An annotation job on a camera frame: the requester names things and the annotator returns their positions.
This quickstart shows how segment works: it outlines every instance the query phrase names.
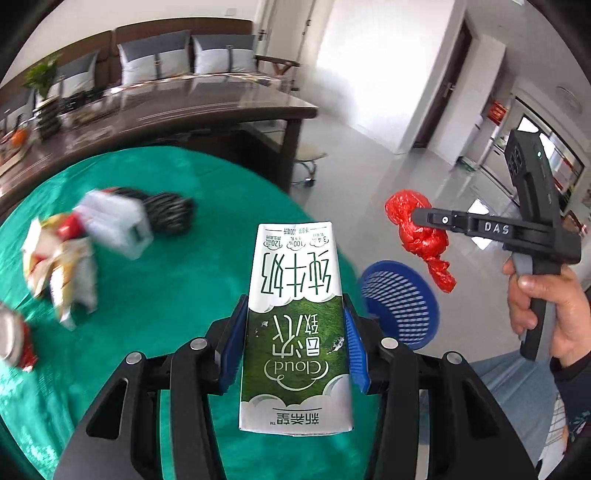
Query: black mesh object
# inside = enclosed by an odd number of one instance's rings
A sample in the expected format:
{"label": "black mesh object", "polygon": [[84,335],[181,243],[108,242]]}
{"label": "black mesh object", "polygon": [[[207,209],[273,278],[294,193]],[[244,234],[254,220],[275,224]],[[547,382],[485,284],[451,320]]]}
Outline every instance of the black mesh object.
{"label": "black mesh object", "polygon": [[154,233],[182,235],[191,228],[195,202],[177,193],[149,195],[141,190],[121,187],[111,193],[140,200],[144,204],[150,227]]}

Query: plastic container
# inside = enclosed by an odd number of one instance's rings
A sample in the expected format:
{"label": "plastic container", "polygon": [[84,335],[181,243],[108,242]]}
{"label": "plastic container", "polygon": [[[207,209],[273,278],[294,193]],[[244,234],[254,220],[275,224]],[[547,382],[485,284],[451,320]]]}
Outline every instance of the plastic container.
{"label": "plastic container", "polygon": [[439,305],[427,282],[412,268],[391,260],[374,263],[361,275],[361,293],[386,335],[412,350],[435,337]]}
{"label": "plastic container", "polygon": [[91,190],[74,211],[95,242],[131,260],[139,258],[154,239],[139,200]]}
{"label": "plastic container", "polygon": [[21,322],[17,314],[0,306],[0,357],[9,367],[17,366],[21,359],[24,341]]}
{"label": "plastic container", "polygon": [[37,362],[31,331],[22,316],[0,303],[0,358],[9,367],[30,372]]}

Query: blue gripper pad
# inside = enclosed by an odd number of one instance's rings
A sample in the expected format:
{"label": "blue gripper pad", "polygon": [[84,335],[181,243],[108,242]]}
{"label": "blue gripper pad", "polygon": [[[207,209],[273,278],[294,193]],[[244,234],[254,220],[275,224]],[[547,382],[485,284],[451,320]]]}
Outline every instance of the blue gripper pad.
{"label": "blue gripper pad", "polygon": [[238,367],[242,360],[244,352],[244,334],[246,331],[246,318],[248,317],[248,302],[245,301],[240,308],[236,318],[236,323],[222,352],[222,361],[220,366],[220,378],[218,381],[221,392],[228,391],[230,385],[236,380]]}
{"label": "blue gripper pad", "polygon": [[349,350],[349,373],[353,383],[365,395],[369,390],[367,353],[359,337],[353,316],[347,309],[345,309],[345,329],[347,331],[347,347]]}

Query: green tablecloth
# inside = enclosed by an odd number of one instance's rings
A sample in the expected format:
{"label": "green tablecloth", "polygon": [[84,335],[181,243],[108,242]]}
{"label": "green tablecloth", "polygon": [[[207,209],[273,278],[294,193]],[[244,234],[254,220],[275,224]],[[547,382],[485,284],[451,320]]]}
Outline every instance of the green tablecloth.
{"label": "green tablecloth", "polygon": [[[79,327],[69,332],[54,320],[48,302],[29,295],[21,245],[34,217],[71,210],[88,190],[112,186],[190,196],[198,205],[195,223],[186,236],[157,238],[136,261],[96,247],[99,309],[77,314]],[[0,367],[0,414],[39,472],[52,477],[75,425],[127,353],[174,352],[231,313],[248,292],[259,223],[308,221],[289,197],[255,174],[173,147],[90,158],[32,192],[0,227],[0,300],[27,318],[39,362],[30,374]],[[343,291],[362,308],[354,272],[343,258],[340,269]],[[167,393],[161,415],[163,470],[173,479]],[[291,438],[238,430],[239,381],[223,397],[211,397],[228,478],[361,478],[377,405],[355,389],[353,400],[353,432]]]}

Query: milk carton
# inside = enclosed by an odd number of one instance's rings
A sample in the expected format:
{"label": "milk carton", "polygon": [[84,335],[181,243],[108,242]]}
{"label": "milk carton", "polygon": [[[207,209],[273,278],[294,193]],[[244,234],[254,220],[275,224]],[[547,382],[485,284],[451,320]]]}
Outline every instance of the milk carton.
{"label": "milk carton", "polygon": [[248,301],[240,429],[353,429],[332,224],[259,225]]}

